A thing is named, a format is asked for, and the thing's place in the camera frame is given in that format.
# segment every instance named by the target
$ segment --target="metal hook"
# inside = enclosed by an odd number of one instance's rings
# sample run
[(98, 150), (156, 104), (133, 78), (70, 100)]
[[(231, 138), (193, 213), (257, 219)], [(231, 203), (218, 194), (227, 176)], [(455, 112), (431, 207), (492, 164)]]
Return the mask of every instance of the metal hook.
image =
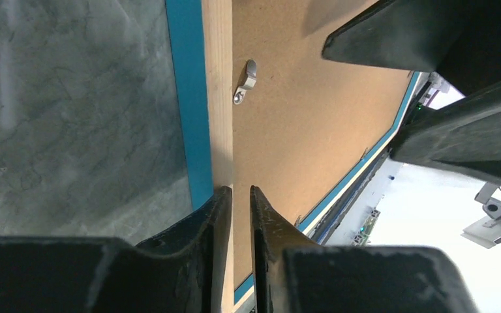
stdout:
[(245, 94), (247, 91), (251, 90), (256, 84), (256, 62), (250, 59), (247, 61), (247, 77), (245, 78), (245, 82), (243, 85), (237, 86), (234, 94), (234, 104), (241, 104), (243, 99), (245, 98)]

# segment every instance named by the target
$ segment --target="white surface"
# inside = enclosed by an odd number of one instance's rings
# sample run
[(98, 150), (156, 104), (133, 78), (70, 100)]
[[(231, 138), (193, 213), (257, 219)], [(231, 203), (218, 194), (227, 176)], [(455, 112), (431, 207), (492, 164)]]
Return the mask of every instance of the white surface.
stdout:
[[(484, 182), (416, 166), (404, 166), (378, 205), (374, 245), (426, 245), (457, 265), (482, 313), (501, 313), (501, 245), (487, 250), (460, 236), (485, 216), (474, 201)], [(501, 199), (498, 192), (495, 197)]]
[(391, 160), (383, 162), (375, 176), (360, 194), (360, 197), (354, 202), (353, 206), (348, 208), (348, 213), (327, 240), (326, 246), (350, 245), (354, 235), (362, 228), (370, 212), (377, 207), (379, 201), (383, 198), (387, 186), (391, 184), (392, 180), (389, 176), (396, 177), (401, 167), (402, 163)]

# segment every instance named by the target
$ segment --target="marble texture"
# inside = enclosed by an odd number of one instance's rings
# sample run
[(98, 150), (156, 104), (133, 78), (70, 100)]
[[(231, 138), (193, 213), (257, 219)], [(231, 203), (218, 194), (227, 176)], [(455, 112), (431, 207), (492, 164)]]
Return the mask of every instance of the marble texture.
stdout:
[(190, 210), (164, 0), (0, 0), (0, 234), (135, 243)]

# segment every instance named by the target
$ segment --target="blue edge trim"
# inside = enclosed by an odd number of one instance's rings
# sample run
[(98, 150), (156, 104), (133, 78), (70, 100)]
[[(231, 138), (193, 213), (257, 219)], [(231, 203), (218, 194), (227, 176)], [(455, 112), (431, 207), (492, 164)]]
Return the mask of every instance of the blue edge trim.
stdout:
[[(210, 198), (213, 191), (201, 0), (166, 0), (166, 14), (172, 45), (172, 60), (185, 144), (185, 162), (187, 163), (191, 202), (193, 210), (197, 210)], [(397, 130), (398, 120), (406, 111), (406, 105), (412, 96), (418, 77), (419, 73), (415, 72), (391, 129), (308, 214), (298, 226), (298, 230), (304, 231), (310, 225)], [(251, 275), (236, 289), (235, 303), (241, 300), (252, 285)]]
[(166, 0), (193, 211), (212, 195), (201, 0)]

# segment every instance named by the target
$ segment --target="wooden plank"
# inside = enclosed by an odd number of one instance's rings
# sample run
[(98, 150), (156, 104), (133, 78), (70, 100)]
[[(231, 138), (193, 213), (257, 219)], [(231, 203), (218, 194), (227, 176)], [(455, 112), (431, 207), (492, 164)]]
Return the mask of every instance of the wooden plank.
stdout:
[[(233, 114), (232, 114), (232, 0), (202, 0), (204, 50), (212, 180), (218, 186), (233, 187)], [(212, 312), (231, 312), (234, 305), (233, 215), (221, 302), (212, 303)]]
[(234, 83), (257, 83), (234, 108), (235, 285), (251, 273), (249, 187), (290, 222), (309, 211), (391, 127), (408, 72), (322, 60), (325, 38), (373, 4), (234, 0)]

